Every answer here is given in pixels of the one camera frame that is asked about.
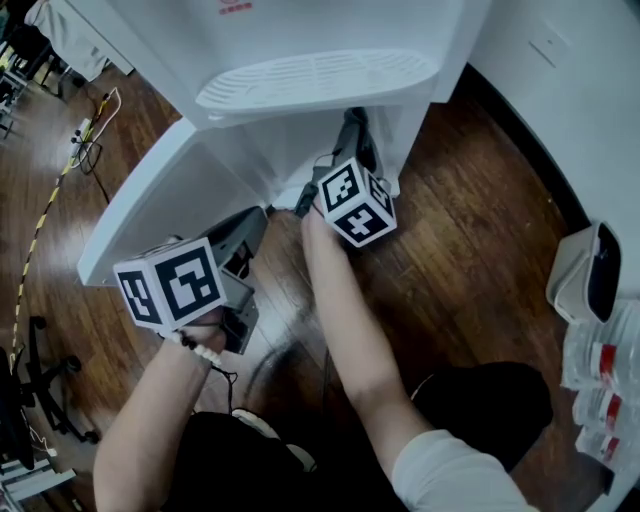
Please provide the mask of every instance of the hand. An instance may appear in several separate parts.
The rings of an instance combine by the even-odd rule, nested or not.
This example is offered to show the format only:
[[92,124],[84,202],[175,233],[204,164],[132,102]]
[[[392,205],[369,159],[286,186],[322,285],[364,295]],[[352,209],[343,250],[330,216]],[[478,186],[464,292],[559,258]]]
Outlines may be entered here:
[[227,335],[220,328],[222,313],[222,307],[218,307],[181,327],[179,331],[196,343],[220,354],[227,344]]
[[338,243],[338,233],[327,224],[323,216],[320,214],[322,211],[322,201],[320,196],[317,195],[313,201],[313,205],[302,219],[302,238],[305,245],[311,242],[311,239],[318,241],[319,243]]
[[340,246],[340,235],[324,220],[319,213],[322,211],[322,202],[319,197],[314,200],[315,206],[302,219],[302,248],[307,262],[309,274],[320,278],[322,273],[318,263],[329,254],[343,253]]

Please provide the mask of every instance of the forearm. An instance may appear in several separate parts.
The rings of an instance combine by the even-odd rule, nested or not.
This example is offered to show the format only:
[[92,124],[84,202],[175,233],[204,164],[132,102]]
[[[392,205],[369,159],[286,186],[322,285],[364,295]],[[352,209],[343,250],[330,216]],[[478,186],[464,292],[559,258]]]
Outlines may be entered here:
[[310,243],[318,316],[349,400],[358,408],[372,393],[403,393],[389,342],[365,304],[346,254],[333,241]]
[[94,469],[100,512],[158,510],[189,415],[209,372],[204,359],[164,343],[100,444]]
[[404,390],[389,341],[365,304],[346,254],[335,239],[305,238],[327,346],[347,397],[391,478],[402,449],[431,427]]

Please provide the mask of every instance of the white plastic container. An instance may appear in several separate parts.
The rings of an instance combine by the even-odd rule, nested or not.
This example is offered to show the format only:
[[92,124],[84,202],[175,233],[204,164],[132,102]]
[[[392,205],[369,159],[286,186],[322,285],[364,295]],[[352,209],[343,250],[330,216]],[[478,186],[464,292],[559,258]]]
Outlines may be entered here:
[[617,301],[604,325],[570,325],[562,366],[564,387],[606,388],[640,404],[640,302]]
[[573,403],[576,425],[635,441],[640,434],[640,409],[608,389],[582,389]]
[[640,469],[638,444],[609,434],[583,428],[576,439],[576,449],[593,457],[614,473]]
[[608,321],[621,261],[620,243],[604,222],[563,238],[547,283],[547,301],[570,324]]

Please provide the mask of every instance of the yellow and black cable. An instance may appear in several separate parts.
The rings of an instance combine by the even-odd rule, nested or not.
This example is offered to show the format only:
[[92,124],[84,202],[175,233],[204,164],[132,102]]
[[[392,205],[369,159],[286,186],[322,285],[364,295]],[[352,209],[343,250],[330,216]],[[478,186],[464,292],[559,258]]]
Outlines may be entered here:
[[[93,128],[95,124],[98,122],[98,120],[100,119],[100,116],[102,116],[102,112],[104,111],[104,108],[107,105],[108,101],[109,101],[109,96],[105,95],[105,97],[102,99],[102,103],[100,104],[100,108],[98,109],[93,119],[91,120],[91,123],[89,124],[89,129],[87,130],[87,133],[84,136],[82,136],[82,141],[80,143],[81,151],[82,151],[82,148],[89,142],[91,134],[93,133]],[[69,162],[67,162],[67,165],[65,166],[65,168],[62,170],[62,172],[56,179],[56,184],[53,187],[53,191],[51,192],[51,196],[49,197],[47,206],[42,212],[42,215],[40,216],[40,220],[38,220],[38,224],[36,224],[36,231],[33,234],[33,239],[31,240],[31,245],[29,246],[29,252],[27,253],[27,258],[24,262],[24,267],[22,268],[22,277],[20,278],[20,286],[18,287],[18,298],[16,300],[16,307],[15,307],[15,321],[13,323],[13,339],[11,342],[11,355],[9,356],[9,367],[11,369],[11,373],[13,373],[13,366],[15,364],[18,353],[24,350],[24,344],[22,344],[18,348],[18,321],[20,318],[20,304],[22,302],[22,296],[24,294],[24,284],[25,284],[25,280],[27,279],[27,273],[29,272],[29,265],[31,263],[31,258],[33,256],[33,252],[35,251],[36,244],[38,241],[38,235],[42,230],[42,226],[44,226],[44,222],[47,218],[47,213],[49,213],[49,209],[51,208],[51,205],[56,200],[56,197],[58,197],[58,192],[60,191],[60,187],[62,186],[64,177],[71,170],[71,166],[73,165],[75,158],[82,157],[81,151],[78,152],[76,157],[71,157],[71,159],[69,159]]]

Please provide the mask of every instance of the sleeve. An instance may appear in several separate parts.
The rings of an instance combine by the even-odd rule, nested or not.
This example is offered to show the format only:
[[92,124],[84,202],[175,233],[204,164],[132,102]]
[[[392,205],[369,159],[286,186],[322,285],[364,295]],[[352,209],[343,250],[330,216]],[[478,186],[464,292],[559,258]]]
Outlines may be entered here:
[[391,474],[411,511],[535,512],[500,462],[446,430],[420,434],[404,447]]

